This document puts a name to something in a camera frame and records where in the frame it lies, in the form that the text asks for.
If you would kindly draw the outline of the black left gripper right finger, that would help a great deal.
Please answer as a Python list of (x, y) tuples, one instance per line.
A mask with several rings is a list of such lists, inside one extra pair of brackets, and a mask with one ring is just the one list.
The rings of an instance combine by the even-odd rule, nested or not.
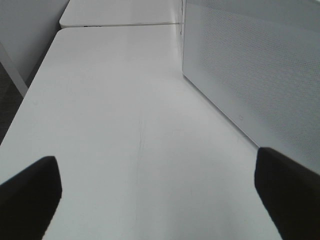
[(284, 240), (320, 238), (320, 176), (270, 148), (257, 151), (255, 189)]

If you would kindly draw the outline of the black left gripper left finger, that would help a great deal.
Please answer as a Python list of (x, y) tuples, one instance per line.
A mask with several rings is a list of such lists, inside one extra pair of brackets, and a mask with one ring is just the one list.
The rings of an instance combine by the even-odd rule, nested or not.
[(41, 240), (62, 198), (59, 166), (45, 156), (0, 185), (0, 238)]

